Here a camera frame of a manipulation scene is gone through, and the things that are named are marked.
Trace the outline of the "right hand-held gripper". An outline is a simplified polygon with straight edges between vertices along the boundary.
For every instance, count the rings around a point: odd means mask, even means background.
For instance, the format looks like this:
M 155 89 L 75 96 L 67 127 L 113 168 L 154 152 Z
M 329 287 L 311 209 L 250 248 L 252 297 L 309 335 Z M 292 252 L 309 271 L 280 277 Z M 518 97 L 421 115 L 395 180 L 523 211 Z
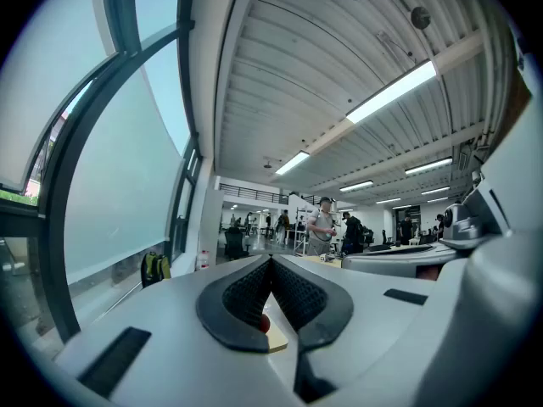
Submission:
M 534 96 L 484 165 L 507 228 L 474 250 L 420 406 L 542 404 L 542 97 Z M 368 274 L 437 279 L 459 253 L 441 243 L 345 256 Z

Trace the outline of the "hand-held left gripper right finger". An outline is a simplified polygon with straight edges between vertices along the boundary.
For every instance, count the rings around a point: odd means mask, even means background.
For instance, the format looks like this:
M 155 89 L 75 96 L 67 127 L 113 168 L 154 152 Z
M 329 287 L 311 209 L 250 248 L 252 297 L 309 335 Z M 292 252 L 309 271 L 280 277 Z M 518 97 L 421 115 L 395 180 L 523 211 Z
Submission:
M 288 255 L 272 262 L 346 291 L 349 323 L 333 343 L 306 353 L 314 406 L 420 406 L 423 375 L 445 332 L 445 278 L 381 276 L 327 267 Z

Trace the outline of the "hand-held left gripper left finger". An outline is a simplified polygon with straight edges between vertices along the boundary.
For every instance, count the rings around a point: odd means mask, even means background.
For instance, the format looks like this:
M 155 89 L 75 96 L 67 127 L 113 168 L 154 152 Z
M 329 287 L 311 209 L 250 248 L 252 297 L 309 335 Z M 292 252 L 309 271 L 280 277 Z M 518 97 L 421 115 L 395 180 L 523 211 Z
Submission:
M 196 299 L 212 281 L 257 260 L 249 257 L 174 277 L 135 294 L 75 335 L 56 364 L 79 377 L 127 327 L 151 336 L 110 394 L 119 406 L 300 406 L 269 354 L 232 351 L 203 327 Z

